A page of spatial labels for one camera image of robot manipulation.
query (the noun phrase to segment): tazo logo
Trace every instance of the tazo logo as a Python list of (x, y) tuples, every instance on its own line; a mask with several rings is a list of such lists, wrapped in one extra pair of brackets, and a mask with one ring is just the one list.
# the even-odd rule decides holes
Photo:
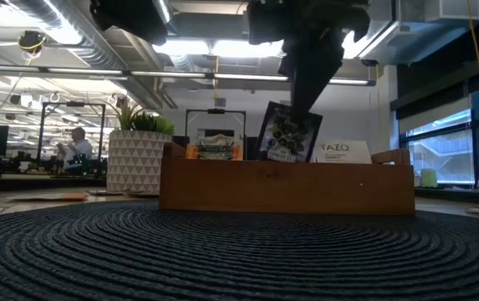
[(323, 151), (349, 151), (349, 146), (346, 144), (335, 143), (332, 145), (321, 145)]

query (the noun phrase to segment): ceiling light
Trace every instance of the ceiling light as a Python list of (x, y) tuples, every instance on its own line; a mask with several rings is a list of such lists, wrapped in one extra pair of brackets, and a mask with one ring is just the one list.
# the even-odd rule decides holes
[(60, 134), (60, 133), (47, 133), (47, 132), (44, 132), (44, 133), (42, 133), (42, 136), (44, 136), (44, 137), (60, 137), (61, 134)]
[(248, 41), (220, 40), (212, 54), (223, 58), (266, 58), (282, 52), (283, 41), (251, 45)]
[(215, 78), (216, 79), (288, 81), (288, 77), (286, 76), (274, 76), (274, 75), (215, 74)]
[(0, 71), (39, 72), (40, 70), (37, 67), (0, 65)]
[(128, 80), (127, 76), (103, 76), (103, 75), (90, 75), (89, 79), (92, 80)]
[(371, 52), (371, 50), (379, 46), (379, 44), (382, 41), (384, 41), (390, 35), (390, 33), (392, 33), (398, 27), (399, 27), (399, 21), (393, 22), (393, 24), (391, 24), (391, 26), (389, 26), (388, 29), (386, 29), (386, 31), (384, 31), (375, 41), (373, 41), (373, 43), (371, 43), (367, 48), (365, 48), (364, 51), (362, 51), (362, 53), (359, 54), (358, 56), (361, 59), (365, 57), (367, 54)]
[(161, 54), (209, 54), (209, 47), (203, 40), (169, 39), (161, 46), (153, 45), (154, 50)]
[(102, 70), (102, 69), (72, 69), (72, 68), (49, 68), (49, 72), (62, 74), (95, 74), (95, 75), (122, 75), (120, 70)]
[(185, 78), (185, 79), (204, 79), (206, 77), (203, 73), (192, 72), (167, 72), (167, 71), (133, 71), (134, 76), (157, 76), (169, 78)]
[(53, 106), (49, 105), (46, 107), (47, 110), (54, 110), (55, 112), (59, 113), (59, 114), (65, 114), (66, 112), (61, 110), (61, 109), (58, 109), (58, 108), (54, 108)]
[[(39, 130), (40, 125), (15, 125), (15, 124), (0, 124), (0, 125), (8, 125), (9, 128), (18, 128), (18, 129), (30, 129), (30, 130)], [(73, 126), (59, 126), (59, 125), (45, 125), (44, 126), (45, 130), (73, 130)], [(108, 135), (110, 134), (115, 128), (104, 128), (104, 134)], [(85, 130), (87, 133), (99, 133), (100, 128), (96, 127), (84, 127), (83, 130)]]
[(363, 79), (331, 79), (331, 84), (355, 84), (355, 85), (367, 85), (368, 80)]
[(86, 124), (89, 124), (89, 125), (93, 125), (93, 126), (98, 126), (98, 127), (100, 127), (100, 126), (101, 126), (101, 125), (97, 125), (97, 124), (95, 124), (94, 122), (90, 122), (90, 121), (88, 121), (88, 120), (84, 120), (84, 119), (81, 119), (80, 121), (82, 121), (82, 122), (84, 122), (84, 123), (86, 123)]
[(65, 120), (70, 120), (70, 121), (73, 121), (73, 122), (78, 122), (79, 121), (79, 118), (74, 116), (74, 115), (62, 115), (61, 118), (65, 119)]
[(169, 13), (169, 9), (165, 4), (165, 1), (159, 0), (159, 6), (161, 7), (161, 11), (163, 12), (163, 23), (168, 23), (171, 20), (171, 13)]

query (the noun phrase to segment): green plant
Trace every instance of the green plant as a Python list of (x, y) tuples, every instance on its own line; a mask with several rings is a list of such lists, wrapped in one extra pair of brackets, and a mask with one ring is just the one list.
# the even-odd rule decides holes
[(174, 135), (175, 126), (161, 116), (152, 116), (143, 112), (139, 105), (130, 107), (128, 101), (122, 102), (120, 110), (111, 105), (120, 122), (121, 130), (146, 130)]
[(155, 129), (155, 119), (150, 114), (142, 112), (141, 114), (133, 118), (133, 129), (134, 130), (150, 130), (154, 131)]
[(139, 105), (134, 105), (130, 107), (130, 104), (128, 101), (125, 101), (120, 106), (120, 111), (118, 111), (113, 106), (111, 107), (115, 109), (116, 118), (119, 119), (121, 130), (133, 130), (133, 122), (135, 120), (135, 117), (143, 110), (143, 109), (138, 109)]

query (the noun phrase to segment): dark blue woven mat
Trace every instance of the dark blue woven mat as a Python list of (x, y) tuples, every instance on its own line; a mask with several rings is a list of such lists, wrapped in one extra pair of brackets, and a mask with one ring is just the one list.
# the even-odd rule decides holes
[(479, 219), (159, 211), (0, 216), (0, 300), (479, 300)]

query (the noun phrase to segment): potted plant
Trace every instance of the potted plant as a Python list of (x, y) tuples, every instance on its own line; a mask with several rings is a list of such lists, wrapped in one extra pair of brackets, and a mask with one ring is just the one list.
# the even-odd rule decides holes
[(172, 141), (174, 125), (128, 101), (115, 111), (120, 130), (109, 137), (107, 189), (158, 195), (163, 145)]

